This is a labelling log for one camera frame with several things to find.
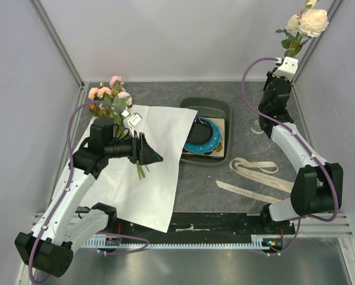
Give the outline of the white flower stem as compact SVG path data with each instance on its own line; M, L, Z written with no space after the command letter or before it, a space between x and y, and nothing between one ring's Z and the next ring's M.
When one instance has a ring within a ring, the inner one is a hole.
M305 6L290 17L286 27L275 31L284 35L281 46L285 50L285 57L295 58L308 41L319 37L328 28L328 12L317 9L318 2L305 1Z

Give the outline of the pink flower stems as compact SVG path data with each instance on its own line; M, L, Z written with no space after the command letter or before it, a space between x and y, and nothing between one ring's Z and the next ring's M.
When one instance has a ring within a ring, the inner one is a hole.
M99 83L97 87L92 87L88 92L88 98L92 103L103 101L119 107L121 110L128 110L132 107L132 96L124 88L124 80L121 76L113 76L109 84ZM96 103L99 107L108 106Z

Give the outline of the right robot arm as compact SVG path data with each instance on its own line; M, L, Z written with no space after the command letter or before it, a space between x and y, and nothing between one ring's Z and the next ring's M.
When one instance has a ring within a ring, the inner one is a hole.
M278 230L282 223L302 217L320 220L320 213L331 212L333 221L342 205L343 168L329 163L301 136L287 111L291 84L270 71L258 105L259 126L284 152L296 171L289 198L263 206L259 226L265 233Z

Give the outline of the white wrapping paper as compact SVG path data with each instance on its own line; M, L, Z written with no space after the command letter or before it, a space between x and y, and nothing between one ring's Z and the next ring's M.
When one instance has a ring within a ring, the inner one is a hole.
M165 233L175 203L182 149L197 112L136 104L130 112L142 117L135 130L144 133L163 161L146 166L145 178L140 179L136 165L127 158L111 159L80 204L111 205L120 219Z

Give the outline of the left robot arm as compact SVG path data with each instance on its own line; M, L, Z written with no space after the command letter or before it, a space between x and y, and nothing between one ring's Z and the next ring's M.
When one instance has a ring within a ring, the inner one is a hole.
M113 233L117 229L116 208L101 202L73 226L69 223L109 160L123 157L140 166L163 161L143 133L118 139L110 119L96 119L89 136L72 155L67 177L42 218L29 233L20 232L15 238L15 247L29 270L61 277L86 241L96 233Z

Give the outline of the cream ribbon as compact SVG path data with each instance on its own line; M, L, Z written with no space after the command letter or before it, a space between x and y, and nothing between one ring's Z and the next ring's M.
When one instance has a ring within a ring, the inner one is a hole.
M288 194L290 194L291 190L293 189L293 182L272 176L272 174L275 174L279 171L279 167L273 161L250 162L244 158L236 157L229 163L229 168L243 178L275 188ZM247 198L252 198L257 201L270 204L275 204L281 201L280 199L264 194L258 194L256 192L240 188L219 180L216 181L216 184L221 189L239 194Z

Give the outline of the orange flower stem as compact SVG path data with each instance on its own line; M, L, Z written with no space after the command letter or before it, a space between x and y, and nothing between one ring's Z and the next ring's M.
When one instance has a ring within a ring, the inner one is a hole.
M117 110L109 106L99 107L96 103L90 103L87 108L93 116L113 121L113 134L115 138L123 139L129 135L129 129L125 127L123 122L124 117Z

